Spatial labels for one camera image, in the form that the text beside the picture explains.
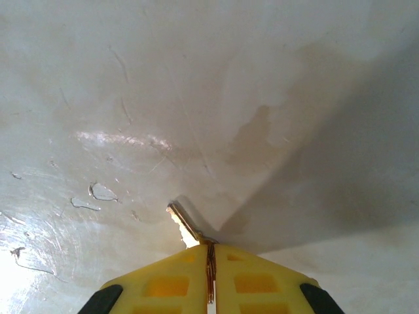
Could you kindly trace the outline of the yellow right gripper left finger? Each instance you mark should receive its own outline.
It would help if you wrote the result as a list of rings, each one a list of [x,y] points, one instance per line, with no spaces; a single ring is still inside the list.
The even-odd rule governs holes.
[[[197,245],[110,280],[79,312],[207,313],[207,250]]]

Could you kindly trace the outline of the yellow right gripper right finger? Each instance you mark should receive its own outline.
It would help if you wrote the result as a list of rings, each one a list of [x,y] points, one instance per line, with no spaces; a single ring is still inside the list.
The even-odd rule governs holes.
[[[318,282],[228,245],[215,245],[217,313],[343,313]]]

